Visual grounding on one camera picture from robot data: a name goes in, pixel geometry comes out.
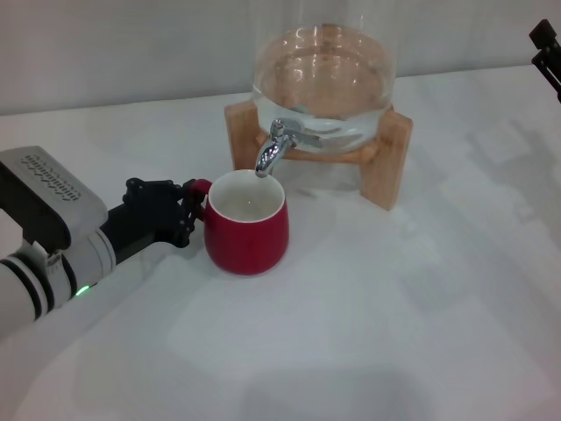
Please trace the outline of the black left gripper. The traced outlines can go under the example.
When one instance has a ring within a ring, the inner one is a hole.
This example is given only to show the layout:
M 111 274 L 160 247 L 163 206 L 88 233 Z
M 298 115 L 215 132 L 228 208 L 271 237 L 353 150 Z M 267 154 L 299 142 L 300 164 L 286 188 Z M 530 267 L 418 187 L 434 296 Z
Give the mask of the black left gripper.
M 171 180 L 126 181 L 124 200 L 109 211 L 101 231 L 110 242 L 116 264 L 154 243 L 184 248 L 189 245 L 195 221 L 203 218 L 204 193 L 188 193 L 195 179 L 183 184 Z

